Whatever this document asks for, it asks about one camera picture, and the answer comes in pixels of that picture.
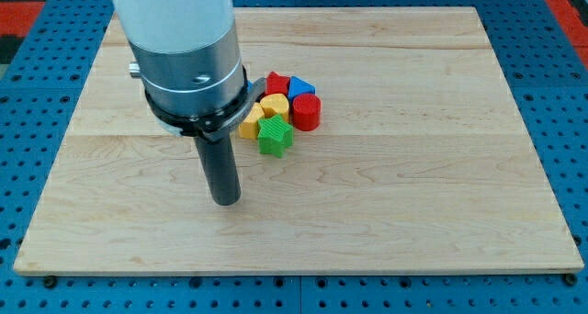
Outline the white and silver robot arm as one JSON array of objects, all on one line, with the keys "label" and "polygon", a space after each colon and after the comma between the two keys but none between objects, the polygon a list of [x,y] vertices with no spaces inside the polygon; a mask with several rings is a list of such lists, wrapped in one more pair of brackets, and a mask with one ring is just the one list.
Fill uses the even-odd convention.
[{"label": "white and silver robot arm", "polygon": [[172,133],[216,142],[260,95],[248,85],[232,0],[112,0],[147,102]]}]

